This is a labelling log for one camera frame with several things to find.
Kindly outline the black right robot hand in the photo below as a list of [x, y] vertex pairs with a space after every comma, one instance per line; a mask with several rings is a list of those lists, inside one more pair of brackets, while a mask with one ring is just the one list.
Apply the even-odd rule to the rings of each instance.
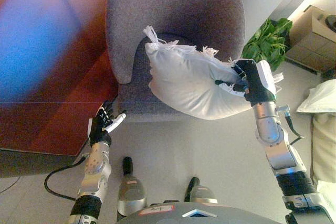
[[236, 60], [232, 62], [232, 69], [240, 77], [240, 83], [216, 80], [215, 84], [229, 94], [245, 98], [252, 105], [276, 101], [275, 80], [267, 61]]

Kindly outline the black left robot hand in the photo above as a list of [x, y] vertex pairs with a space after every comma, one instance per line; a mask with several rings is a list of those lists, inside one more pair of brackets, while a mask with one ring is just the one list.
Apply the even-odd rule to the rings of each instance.
[[106, 143], [111, 146], [112, 138], [110, 133], [115, 130], [126, 118], [123, 111], [118, 116], [113, 116], [113, 102], [104, 102], [97, 110], [94, 118], [89, 119], [88, 139], [90, 146], [97, 143]]

